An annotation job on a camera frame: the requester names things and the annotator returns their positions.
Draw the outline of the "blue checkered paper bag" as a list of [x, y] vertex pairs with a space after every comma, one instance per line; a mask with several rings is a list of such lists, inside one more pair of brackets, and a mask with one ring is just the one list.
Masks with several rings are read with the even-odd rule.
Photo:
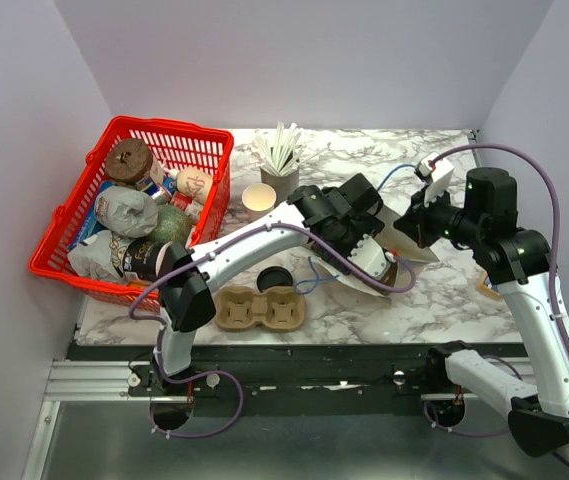
[[318, 227], [325, 224], [365, 224], [369, 232], [366, 237], [373, 238], [389, 253], [393, 253], [396, 263], [391, 270], [377, 282], [383, 289], [370, 285], [355, 274], [345, 275], [318, 256], [318, 243], [309, 241], [307, 247], [312, 258], [336, 279], [355, 290], [377, 297], [390, 298], [397, 289], [406, 287], [412, 276], [419, 275], [427, 266], [438, 261], [430, 248], [419, 248], [408, 236], [397, 231], [393, 223], [399, 214], [386, 206], [376, 187], [361, 173], [351, 176], [339, 186], [319, 187], [300, 185], [288, 196], [287, 202], [301, 209], [311, 231], [318, 236]]

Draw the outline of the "black plastic cup lid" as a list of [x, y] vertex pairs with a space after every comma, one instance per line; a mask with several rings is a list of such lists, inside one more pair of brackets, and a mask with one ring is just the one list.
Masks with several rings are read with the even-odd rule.
[[273, 287], [291, 287], [293, 276], [289, 270], [281, 266], [270, 266], [262, 270], [256, 279], [258, 290], [263, 293]]

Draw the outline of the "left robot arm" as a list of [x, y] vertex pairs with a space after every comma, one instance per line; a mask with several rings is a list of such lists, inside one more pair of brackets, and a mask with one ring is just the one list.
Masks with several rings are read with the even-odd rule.
[[306, 244], [345, 274], [381, 280], [390, 269], [376, 242], [384, 224], [382, 200], [357, 174], [339, 187], [298, 187], [287, 200], [239, 230], [190, 249], [170, 248], [160, 269], [160, 313], [165, 323], [151, 382], [165, 395], [186, 380], [196, 331], [215, 317], [215, 292], [269, 257]]

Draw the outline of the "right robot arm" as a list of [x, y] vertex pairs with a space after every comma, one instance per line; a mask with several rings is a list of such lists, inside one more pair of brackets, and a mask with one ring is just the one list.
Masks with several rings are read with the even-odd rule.
[[421, 248], [440, 239], [467, 247], [508, 306], [525, 345], [535, 382], [528, 384], [485, 360], [472, 347], [450, 342], [433, 351], [424, 379], [433, 390], [468, 389], [501, 414], [517, 445], [539, 457], [569, 446], [569, 334], [559, 285], [551, 285], [545, 237], [517, 225], [517, 183], [505, 170], [475, 168], [466, 176], [464, 205], [452, 205], [451, 174], [426, 164], [394, 226]]

